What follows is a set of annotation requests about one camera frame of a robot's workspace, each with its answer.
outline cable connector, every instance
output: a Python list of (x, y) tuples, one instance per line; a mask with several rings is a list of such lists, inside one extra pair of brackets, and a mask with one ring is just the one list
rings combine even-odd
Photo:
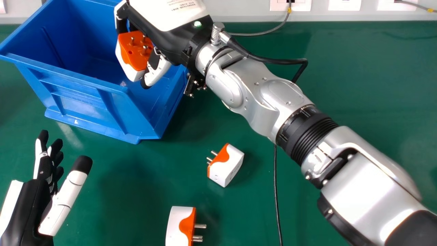
[(203, 236), (194, 235), (194, 229), (206, 229), (205, 224), (196, 224), (195, 207), (173, 206), (168, 217), (166, 246), (192, 246), (203, 242)]
[(236, 147), (225, 144), (220, 152), (215, 155), (214, 159), (207, 157), (208, 171), (207, 177), (222, 187), (226, 187), (240, 170), (243, 163), (244, 153)]

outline robotic hand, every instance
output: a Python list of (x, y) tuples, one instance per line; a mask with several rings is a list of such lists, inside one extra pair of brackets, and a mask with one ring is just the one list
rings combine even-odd
[(47, 148), (48, 139), (43, 130), (35, 142), (33, 179), (10, 184), (0, 214), (0, 246), (52, 246), (91, 170), (93, 161), (80, 156), (58, 192), (64, 174), (59, 166), (64, 158), (62, 140)]
[(244, 49), (212, 22), (201, 0), (123, 0), (114, 12), (117, 29), (127, 32), (129, 20), (166, 60), (188, 68), (186, 95), (209, 87), (300, 165), (320, 189), (319, 210), (349, 243), (437, 245), (437, 216), (420, 203), (410, 176), (320, 112), (295, 79), (272, 74), (264, 65), (272, 59)]

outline green tabletop surface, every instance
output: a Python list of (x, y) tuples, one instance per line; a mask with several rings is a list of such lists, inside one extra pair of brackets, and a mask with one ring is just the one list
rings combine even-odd
[[(231, 23), (257, 32), (276, 23)], [(16, 26), (1, 26), (0, 40)], [(309, 60), (298, 84), (413, 177), (437, 211), (437, 22), (301, 22), (238, 40), (255, 54)], [(291, 79), (296, 66), (268, 65)], [(161, 140), (138, 145), (44, 117), (45, 108), (11, 63), (0, 61), (0, 198), (10, 181), (28, 181), (35, 138), (64, 140), (68, 171), (79, 155), (94, 166), (56, 246), (164, 246), (172, 206), (197, 208), (204, 246), (278, 246), (273, 144), (210, 91), (183, 98)], [(231, 143), (246, 156), (226, 188), (206, 177), (206, 157)], [(285, 246), (346, 246), (316, 206), (319, 191), (283, 151), (278, 192)]]

